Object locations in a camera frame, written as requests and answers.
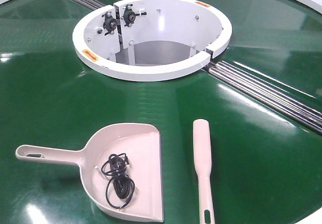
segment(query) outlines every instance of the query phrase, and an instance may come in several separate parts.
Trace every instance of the dustpan handle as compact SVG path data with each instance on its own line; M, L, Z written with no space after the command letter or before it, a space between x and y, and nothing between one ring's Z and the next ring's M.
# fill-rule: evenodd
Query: dustpan handle
M193 122L193 152L199 186L200 224L215 224L210 186L211 142L207 120L197 119Z
M16 149L16 157L25 161L79 166L82 161L82 151L21 145Z

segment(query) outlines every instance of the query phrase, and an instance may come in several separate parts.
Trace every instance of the dustpan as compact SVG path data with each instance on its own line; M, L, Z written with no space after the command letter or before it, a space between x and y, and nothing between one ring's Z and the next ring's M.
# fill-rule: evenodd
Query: dustpan
M131 202L123 209L112 208L106 201L108 179L99 171L110 154L126 153L128 174L135 183ZM79 151L22 145L16 150L20 160L50 164L77 165L87 195L106 214L133 221L164 220L160 166L160 134L152 125L119 123L97 131ZM115 193L109 199L122 205Z

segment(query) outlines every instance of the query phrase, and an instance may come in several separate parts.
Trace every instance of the black cable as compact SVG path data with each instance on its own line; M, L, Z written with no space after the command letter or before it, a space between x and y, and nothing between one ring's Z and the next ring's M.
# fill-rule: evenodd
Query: black cable
M105 172L104 169L107 164L110 164L110 170ZM129 164L129 159L126 156L126 153L122 153L119 155L111 154L109 156L109 159L103 164L101 168L101 172L104 175L112 177L107 184L105 197L108 204L115 209L121 209L126 207L130 203L134 194L134 181L128 176L126 172L126 166ZM113 205L108 198L108 189L112 182L116 195L120 199L125 199L124 204L121 206Z

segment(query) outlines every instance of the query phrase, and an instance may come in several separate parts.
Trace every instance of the sticker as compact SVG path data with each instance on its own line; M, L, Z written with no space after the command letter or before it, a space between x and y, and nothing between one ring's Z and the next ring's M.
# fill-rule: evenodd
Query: sticker
M210 7L210 5L209 5L209 4L205 4L205 3L200 2L200 1L196 1L196 4L199 4L199 5L204 6L204 7L206 7L206 8Z
M91 59L91 61L98 61L99 60L99 58L98 58L98 56L96 56L93 52L91 52L90 50L88 50L88 49L84 49L84 50L82 50L82 52L89 58L89 59Z

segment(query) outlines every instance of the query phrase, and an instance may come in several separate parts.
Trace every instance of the bolt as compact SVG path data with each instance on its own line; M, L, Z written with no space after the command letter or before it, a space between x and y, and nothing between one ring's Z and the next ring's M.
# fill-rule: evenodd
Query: bolt
M110 22L109 26L110 26L111 29L116 29L117 24L116 24L116 22L112 21L112 22Z
M135 20L135 15L134 14L130 14L128 17L129 21L134 21Z

